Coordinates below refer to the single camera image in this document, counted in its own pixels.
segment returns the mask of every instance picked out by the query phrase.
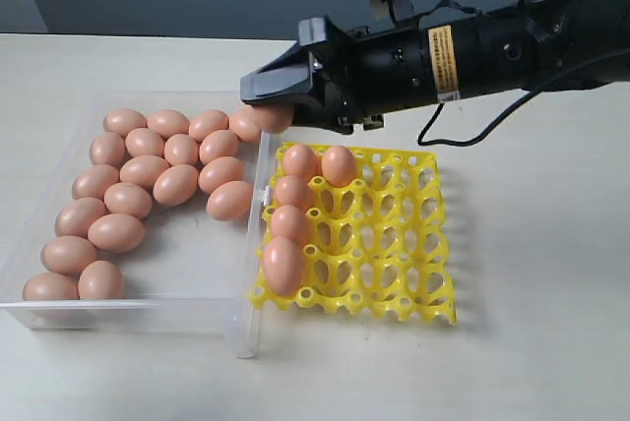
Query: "brown egg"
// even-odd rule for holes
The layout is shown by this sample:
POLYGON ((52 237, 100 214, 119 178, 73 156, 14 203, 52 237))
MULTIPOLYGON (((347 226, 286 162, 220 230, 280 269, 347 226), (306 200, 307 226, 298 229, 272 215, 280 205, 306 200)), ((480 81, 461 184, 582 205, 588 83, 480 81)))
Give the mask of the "brown egg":
POLYGON ((296 175, 308 182, 317 174, 319 159, 315 152, 304 144, 296 144, 288 148, 283 158, 283 169, 286 175, 296 175))
POLYGON ((79 297, 82 300, 119 300, 125 297, 122 271, 109 261, 89 264, 79 277, 79 297))
POLYGON ((304 211, 293 205, 282 205, 272 214, 272 232, 276 237, 286 237, 299 247, 311 239, 311 223, 304 211))
POLYGON ((274 238, 265 246, 263 273, 274 293, 279 296, 293 296, 306 274, 301 249, 285 237, 274 238))
POLYGON ((122 253, 137 248, 145 240, 147 229, 137 217, 108 214, 97 219, 88 231, 88 239, 100 250, 122 253))
POLYGON ((206 211, 217 221, 233 221, 247 214, 252 206, 254 187, 235 181, 220 185, 208 198, 206 211))
POLYGON ((94 197, 102 200, 105 191, 118 183, 118 169, 111 165, 95 165, 83 171, 72 184, 72 198, 94 197))
POLYGON ((176 207, 190 200, 197 191, 199 172, 192 165, 170 167, 157 179, 154 198, 162 205, 176 207))
POLYGON ((134 183, 151 190, 158 177, 168 169, 168 162, 155 155, 140 155, 125 163, 120 169, 120 181, 134 183))
POLYGON ((216 158, 236 155, 238 138, 231 131, 214 131, 199 146, 199 158, 205 165, 216 158))
POLYGON ((103 123, 105 131, 116 133, 126 138, 134 129, 146 128, 147 118, 142 113, 133 109, 116 109, 111 111, 103 123))
POLYGON ((244 109, 229 117, 229 130, 243 143, 260 143, 260 137, 263 134, 252 115, 244 109))
POLYGON ((25 301, 76 300, 79 298, 77 283, 73 278, 59 273, 40 273, 24 285, 25 301))
POLYGON ((78 236, 57 237, 41 250, 43 265, 50 271, 64 275, 78 275, 95 260, 95 246, 78 236))
POLYGON ((322 155, 322 173, 328 183, 342 188, 356 178, 354 154, 343 146, 331 146, 322 155))
POLYGON ((211 194, 223 183, 242 180, 245 162, 236 157, 219 157, 206 165, 199 174, 199 188, 211 194))
POLYGON ((164 158, 171 165, 196 165, 199 161, 199 145, 187 134, 176 134, 166 141, 164 158))
POLYGON ((154 201, 147 191, 133 183, 116 183, 105 192, 105 205, 109 212, 131 214, 144 219, 151 212, 154 201))
POLYGON ((116 133, 96 136, 90 146, 90 160, 94 165, 105 163, 119 167, 125 159, 125 140, 116 133))
POLYGON ((272 134, 279 134, 287 129, 293 122, 293 106, 245 106, 245 110, 254 119, 254 122, 263 131, 272 134))
POLYGON ((190 122, 188 135, 198 143, 201 143, 214 131, 227 129, 227 115, 222 111, 211 109, 205 111, 190 122))
POLYGON ((57 214, 55 234, 88 237, 88 229, 92 223, 105 215, 105 212, 105 204, 98 198, 80 198, 57 214))
POLYGON ((129 133, 125 139, 125 146, 132 157, 164 154, 164 139, 157 132, 147 128, 134 129, 129 133))
POLYGON ((302 212, 313 206, 313 191, 308 183, 295 175, 287 175, 278 180, 274 198, 281 205, 294 205, 302 212))
POLYGON ((188 118, 179 111, 163 109, 147 117, 147 127, 168 139, 176 134, 188 134, 188 118))

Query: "warning label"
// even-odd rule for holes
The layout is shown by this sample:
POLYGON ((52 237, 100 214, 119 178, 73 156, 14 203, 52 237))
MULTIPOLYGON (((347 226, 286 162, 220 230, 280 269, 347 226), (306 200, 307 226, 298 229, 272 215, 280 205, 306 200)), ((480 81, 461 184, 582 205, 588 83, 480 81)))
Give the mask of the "warning label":
POLYGON ((444 103, 461 99, 451 27, 433 28, 428 34, 437 100, 444 103))

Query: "white table surface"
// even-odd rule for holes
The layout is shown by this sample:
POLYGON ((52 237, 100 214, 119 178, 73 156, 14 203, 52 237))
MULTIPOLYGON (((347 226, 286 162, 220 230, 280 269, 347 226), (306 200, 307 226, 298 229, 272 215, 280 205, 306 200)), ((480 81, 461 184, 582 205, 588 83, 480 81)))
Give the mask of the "white table surface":
MULTIPOLYGON (((95 94, 236 90, 287 45, 0 35, 0 261, 95 94)), ((450 105, 435 134, 471 136, 514 97, 450 105)), ((288 136, 415 149, 432 110, 288 136)), ((221 339, 33 333, 0 314, 0 419, 626 419, 629 127, 630 87, 612 86, 541 96, 482 145, 435 149, 453 330, 270 309, 247 361, 221 339)))

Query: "transparent plastic box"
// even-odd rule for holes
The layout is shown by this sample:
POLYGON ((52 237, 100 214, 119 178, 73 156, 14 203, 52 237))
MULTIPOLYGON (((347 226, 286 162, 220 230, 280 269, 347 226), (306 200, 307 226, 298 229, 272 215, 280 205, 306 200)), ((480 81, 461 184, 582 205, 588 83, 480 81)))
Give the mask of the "transparent plastic box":
POLYGON ((199 192, 180 207, 154 205, 145 220, 147 238, 136 250, 107 256, 118 264, 127 299, 106 301, 22 301, 26 281, 45 271, 40 252, 55 237, 56 215, 72 201, 71 186, 90 167, 89 149, 108 111, 133 108, 145 114, 175 109, 192 118, 208 109, 227 113, 242 107, 237 92, 108 93, 97 99, 56 168, 45 196, 0 273, 0 309, 34 330, 155 331, 222 334, 237 357, 258 347, 260 313, 247 293, 259 270, 256 255, 266 226, 261 218, 270 198, 277 136, 264 134, 260 145, 241 143, 245 179, 254 184, 249 216, 219 222, 206 215, 207 197, 199 192))

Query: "yellow egg tray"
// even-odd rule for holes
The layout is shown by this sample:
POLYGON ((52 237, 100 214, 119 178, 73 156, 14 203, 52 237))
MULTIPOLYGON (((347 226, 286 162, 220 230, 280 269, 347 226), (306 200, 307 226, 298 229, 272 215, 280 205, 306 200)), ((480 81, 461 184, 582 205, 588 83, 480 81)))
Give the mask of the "yellow egg tray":
MULTIPOLYGON (((277 151, 275 187, 284 176, 284 153, 277 151)), ((308 145, 321 155, 328 146, 308 145)), ((418 313, 456 322, 453 281, 446 272, 448 243, 441 231, 445 207, 436 156, 429 152, 350 148, 357 178, 334 188, 321 176, 309 182, 314 205, 306 212, 313 233, 303 252, 307 266, 293 297, 275 294, 259 272, 250 291, 255 308, 273 301, 281 310, 321 306, 326 313, 344 307, 356 315, 368 308, 375 317, 392 313, 407 321, 418 313)), ((258 251, 273 239, 271 216, 276 200, 265 208, 267 232, 258 251)))

